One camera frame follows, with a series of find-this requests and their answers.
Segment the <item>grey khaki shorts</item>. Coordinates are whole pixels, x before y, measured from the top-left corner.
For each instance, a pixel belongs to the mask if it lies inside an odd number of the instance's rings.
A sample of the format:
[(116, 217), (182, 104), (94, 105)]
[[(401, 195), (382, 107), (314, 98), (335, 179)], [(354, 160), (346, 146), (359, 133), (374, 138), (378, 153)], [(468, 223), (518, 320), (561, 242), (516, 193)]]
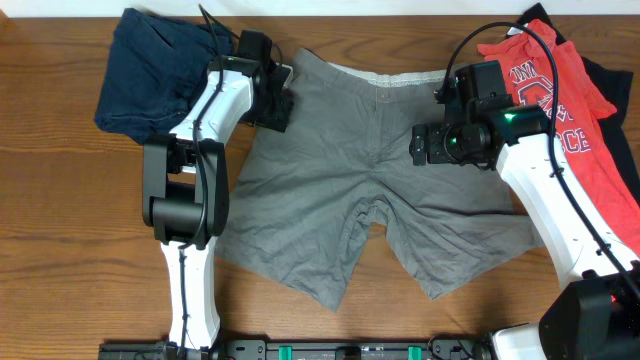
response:
[(438, 298), (541, 245), (500, 176), (416, 166), (415, 125), (442, 120), (442, 71), (382, 75), (300, 50), (284, 132), (259, 129), (215, 253), (337, 309), (373, 224)]

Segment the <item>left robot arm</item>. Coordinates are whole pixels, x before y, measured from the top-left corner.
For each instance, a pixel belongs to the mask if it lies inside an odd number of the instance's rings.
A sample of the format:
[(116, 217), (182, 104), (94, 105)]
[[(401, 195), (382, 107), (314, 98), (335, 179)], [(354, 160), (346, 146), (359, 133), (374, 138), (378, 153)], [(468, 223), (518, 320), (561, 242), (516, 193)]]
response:
[(293, 108), (293, 69), (271, 57), (272, 40), (245, 30), (237, 50), (213, 60), (186, 117), (143, 146), (143, 220), (161, 244), (172, 324), (165, 359), (211, 356), (220, 317), (214, 251), (229, 214), (226, 144), (236, 125), (284, 132)]

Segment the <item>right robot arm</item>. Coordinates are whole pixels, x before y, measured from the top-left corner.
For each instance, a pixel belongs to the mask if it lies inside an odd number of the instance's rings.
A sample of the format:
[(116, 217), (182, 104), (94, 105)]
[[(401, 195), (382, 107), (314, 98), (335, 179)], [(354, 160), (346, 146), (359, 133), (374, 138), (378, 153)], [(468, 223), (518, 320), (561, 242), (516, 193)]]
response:
[(562, 292), (542, 318), (498, 330), (477, 359), (636, 359), (639, 258), (607, 225), (537, 105), (516, 107), (491, 61), (448, 76), (435, 98), (442, 122), (416, 125), (416, 166), (495, 170), (517, 195), (551, 255)]

